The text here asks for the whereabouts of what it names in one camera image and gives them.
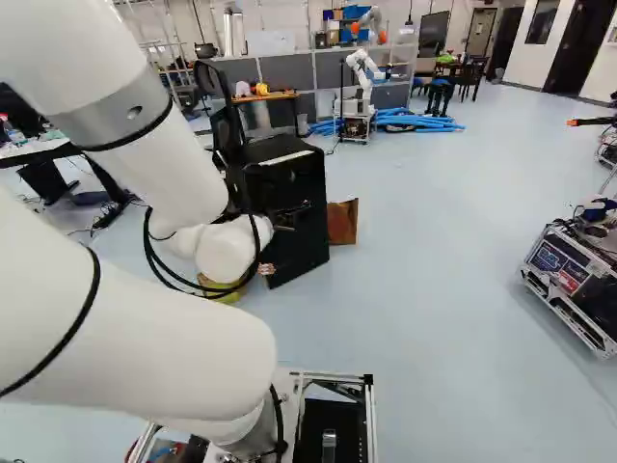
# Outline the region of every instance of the blue box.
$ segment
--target blue box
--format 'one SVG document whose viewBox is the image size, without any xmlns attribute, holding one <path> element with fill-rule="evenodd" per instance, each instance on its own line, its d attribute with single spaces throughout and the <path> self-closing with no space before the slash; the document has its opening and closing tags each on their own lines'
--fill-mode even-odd
<svg viewBox="0 0 617 463">
<path fill-rule="evenodd" d="M 368 29 L 361 29 L 355 38 L 349 28 L 340 29 L 340 41 L 368 41 Z"/>
<path fill-rule="evenodd" d="M 370 10 L 370 7 L 360 7 L 358 5 L 349 5 L 343 8 L 343 19 L 358 19 L 360 16 Z"/>
</svg>

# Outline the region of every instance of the sticker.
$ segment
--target sticker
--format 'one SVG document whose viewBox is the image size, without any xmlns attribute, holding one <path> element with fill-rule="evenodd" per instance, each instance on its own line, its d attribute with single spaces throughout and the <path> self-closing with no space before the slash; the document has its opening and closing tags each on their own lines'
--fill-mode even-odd
<svg viewBox="0 0 617 463">
<path fill-rule="evenodd" d="M 587 280 L 587 277 L 589 277 L 589 272 L 573 260 L 568 260 L 568 262 L 563 266 L 562 272 L 567 273 L 579 283 L 584 282 Z"/>
<path fill-rule="evenodd" d="M 589 273 L 585 269 L 572 260 L 568 260 L 559 271 L 558 280 L 565 292 L 572 294 L 587 280 L 587 277 L 589 277 Z"/>
<path fill-rule="evenodd" d="M 543 241 L 530 263 L 543 272 L 558 272 L 567 261 L 563 253 Z"/>
</svg>

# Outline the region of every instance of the orange table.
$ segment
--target orange table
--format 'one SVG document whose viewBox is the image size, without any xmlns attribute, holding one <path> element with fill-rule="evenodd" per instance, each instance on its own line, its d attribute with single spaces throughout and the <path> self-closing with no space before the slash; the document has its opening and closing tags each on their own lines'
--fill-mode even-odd
<svg viewBox="0 0 617 463">
<path fill-rule="evenodd" d="M 233 104 L 245 104 L 245 103 L 253 103 L 255 101 L 273 101 L 278 99 L 286 99 L 291 103 L 291 111 L 293 114 L 293 126 L 296 129 L 296 137 L 300 136 L 300 130 L 298 129 L 298 114 L 296 109 L 296 100 L 300 97 L 300 94 L 295 90 L 288 92 L 272 92 L 268 95 L 259 96 L 259 95 L 251 95 L 251 96 L 240 96 L 238 98 L 233 97 L 231 102 Z"/>
</svg>

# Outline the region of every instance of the computer monitor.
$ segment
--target computer monitor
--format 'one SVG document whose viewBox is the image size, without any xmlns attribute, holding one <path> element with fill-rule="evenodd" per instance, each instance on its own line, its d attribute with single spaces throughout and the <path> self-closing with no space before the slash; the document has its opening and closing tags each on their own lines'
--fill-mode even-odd
<svg viewBox="0 0 617 463">
<path fill-rule="evenodd" d="M 8 84 L 0 82 L 0 113 L 9 115 L 9 122 L 28 138 L 43 133 L 42 117 Z"/>
<path fill-rule="evenodd" d="M 418 50 L 421 58 L 439 56 L 445 47 L 450 12 L 425 14 L 420 21 Z"/>
</svg>

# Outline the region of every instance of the metal frame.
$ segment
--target metal frame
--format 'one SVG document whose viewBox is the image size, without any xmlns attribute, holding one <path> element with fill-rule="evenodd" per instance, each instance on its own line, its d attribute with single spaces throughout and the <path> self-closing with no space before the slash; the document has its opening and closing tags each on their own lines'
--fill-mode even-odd
<svg viewBox="0 0 617 463">
<path fill-rule="evenodd" d="M 277 388 L 279 396 L 283 400 L 282 406 L 284 407 L 285 404 L 288 404 L 289 406 L 287 408 L 289 410 L 295 408 L 295 410 L 291 414 L 289 414 L 289 410 L 283 410 L 285 423 L 294 423 L 294 427 L 292 429 L 294 434 L 296 432 L 295 426 L 299 422 L 298 414 L 302 413 L 302 409 L 304 409 L 302 400 L 304 398 L 305 390 L 308 385 L 316 384 L 324 387 L 323 384 L 327 383 L 330 385 L 335 384 L 340 388 L 352 387 L 356 388 L 355 390 L 361 390 L 362 397 L 360 397 L 359 402 L 363 403 L 364 412 L 366 415 L 366 460 L 367 463 L 379 463 L 379 457 L 377 453 L 377 413 L 375 404 L 375 386 L 372 383 L 372 376 L 370 377 L 370 381 L 367 381 L 367 375 L 357 375 L 353 373 L 329 373 L 326 371 L 280 369 L 275 375 L 275 383 L 280 384 L 280 381 L 288 383 L 293 392 L 300 392 L 299 394 L 291 394 L 286 389 L 280 390 L 279 388 Z M 341 391 L 333 390 L 330 388 L 327 389 L 335 391 L 342 396 L 349 398 L 348 395 L 345 395 Z M 294 403 L 294 399 L 292 398 L 294 395 L 297 396 L 297 404 Z M 128 463 L 143 463 L 147 460 L 148 449 L 150 449 L 152 444 L 154 443 L 155 435 L 160 428 L 161 426 L 155 422 L 148 423 L 144 433 L 139 437 L 133 451 L 131 451 L 131 454 L 128 458 Z M 293 444 L 293 439 L 288 441 L 288 443 L 290 444 L 290 448 L 285 452 L 283 463 L 291 463 L 293 460 L 293 447 L 291 447 L 291 444 Z M 208 453 L 206 454 L 204 461 L 220 461 L 221 451 L 222 450 L 218 448 L 215 448 L 214 451 L 210 451 L 210 449 L 208 449 Z"/>
<path fill-rule="evenodd" d="M 572 239 L 570 236 L 568 236 L 558 228 L 552 225 L 548 225 L 543 229 L 542 233 L 540 233 L 540 235 L 534 242 L 531 250 L 525 258 L 524 264 L 521 266 L 521 273 L 523 274 L 524 284 L 531 290 L 533 294 L 538 296 L 585 343 L 585 345 L 599 359 L 605 360 L 614 356 L 615 354 L 617 354 L 617 341 L 615 341 L 609 334 L 607 334 L 605 330 L 603 330 L 594 320 L 589 317 L 589 315 L 587 315 L 583 310 L 581 310 L 572 301 L 571 295 L 566 294 L 563 290 L 559 288 L 559 286 L 557 286 L 552 281 L 550 277 L 550 272 L 544 272 L 530 263 L 536 251 L 544 242 L 544 237 L 548 233 L 556 234 L 559 238 L 563 239 L 566 243 L 577 249 L 577 251 L 583 253 L 586 257 L 590 258 L 590 263 L 587 266 L 593 266 L 594 271 L 590 271 L 590 277 L 588 278 L 591 278 L 592 273 L 600 277 L 606 274 L 610 274 L 611 276 L 617 278 L 617 273 L 615 273 L 615 271 L 611 268 L 610 264 L 605 262 L 595 253 L 589 251 L 585 246 L 578 243 L 576 240 Z M 529 278 L 529 274 L 534 275 L 538 280 L 540 280 L 543 285 L 548 288 L 548 291 L 544 291 L 543 289 L 536 286 L 533 280 Z M 583 287 L 585 282 L 581 283 L 578 288 Z M 583 323 L 580 323 L 579 320 L 576 320 L 559 306 L 550 303 L 555 299 L 559 299 L 560 301 L 562 301 L 569 310 L 571 310 L 578 316 L 579 320 L 582 320 Z M 598 346 L 593 343 L 589 339 L 590 336 L 601 339 L 602 346 Z"/>
</svg>

